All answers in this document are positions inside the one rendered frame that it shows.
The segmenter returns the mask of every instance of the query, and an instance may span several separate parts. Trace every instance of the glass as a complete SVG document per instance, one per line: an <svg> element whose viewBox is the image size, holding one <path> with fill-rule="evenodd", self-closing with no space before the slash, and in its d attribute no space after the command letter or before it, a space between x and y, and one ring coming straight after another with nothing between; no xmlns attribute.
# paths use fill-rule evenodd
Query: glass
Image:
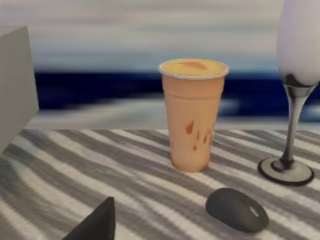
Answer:
<svg viewBox="0 0 320 240"><path fill-rule="evenodd" d="M278 68L289 102L289 128L282 157L263 160L259 172L287 186L310 183L313 170L294 159L295 134L305 102L320 82L320 1L286 0L278 32Z"/></svg>

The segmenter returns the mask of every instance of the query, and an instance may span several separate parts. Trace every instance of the striped tablecloth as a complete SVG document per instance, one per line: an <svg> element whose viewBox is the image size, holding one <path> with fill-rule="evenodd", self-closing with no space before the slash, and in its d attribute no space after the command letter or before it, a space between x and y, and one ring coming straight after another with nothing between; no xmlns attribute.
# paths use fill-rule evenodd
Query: striped tablecloth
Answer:
<svg viewBox="0 0 320 240"><path fill-rule="evenodd" d="M320 132L300 131L295 156L316 179L290 188L262 178L257 164L280 156L285 131L217 131L201 173L175 170L167 131L25 130L0 159L0 239L60 240L115 197L116 240L316 240L320 238ZM222 187L262 204L267 230L247 235L206 214Z"/></svg>

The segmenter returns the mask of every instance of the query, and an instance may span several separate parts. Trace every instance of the cup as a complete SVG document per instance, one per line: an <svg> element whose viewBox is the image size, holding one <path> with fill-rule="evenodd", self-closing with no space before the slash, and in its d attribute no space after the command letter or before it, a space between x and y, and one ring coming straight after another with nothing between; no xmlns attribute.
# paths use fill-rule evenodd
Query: cup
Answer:
<svg viewBox="0 0 320 240"><path fill-rule="evenodd" d="M206 59L176 59L159 66L165 95L172 165L206 169L229 67Z"/></svg>

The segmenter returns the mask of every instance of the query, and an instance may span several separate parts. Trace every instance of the cup rim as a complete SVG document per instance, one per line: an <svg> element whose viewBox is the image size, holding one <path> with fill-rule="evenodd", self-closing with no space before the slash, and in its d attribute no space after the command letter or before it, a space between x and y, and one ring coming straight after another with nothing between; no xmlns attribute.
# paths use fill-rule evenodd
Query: cup rim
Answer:
<svg viewBox="0 0 320 240"><path fill-rule="evenodd" d="M159 65L158 67L158 71L167 77L171 77L174 79L184 79L184 80L209 80L209 79L219 79L222 77L225 77L226 75L229 74L230 72L230 68L224 64L223 62L219 62L219 61L215 61L219 64L221 64L222 66L225 67L225 70L222 73L219 74L212 74L212 75L201 75L201 76L195 76L195 75L183 75L183 74L177 74L177 73L172 73L172 72L167 72L163 69L163 66L167 63L167 62L171 62L171 61L176 61L176 60L192 60L192 58L181 58L181 59L173 59L173 60L169 60L166 62L163 62L162 64Z"/></svg>

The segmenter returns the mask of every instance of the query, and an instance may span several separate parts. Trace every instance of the mouse scroll wheel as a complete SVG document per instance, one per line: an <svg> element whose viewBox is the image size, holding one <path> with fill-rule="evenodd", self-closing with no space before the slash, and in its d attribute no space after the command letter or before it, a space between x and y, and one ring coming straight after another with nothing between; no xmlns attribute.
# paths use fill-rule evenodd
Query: mouse scroll wheel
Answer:
<svg viewBox="0 0 320 240"><path fill-rule="evenodd" d="M249 207L250 211L258 218L260 215L257 210L255 210L252 206Z"/></svg>

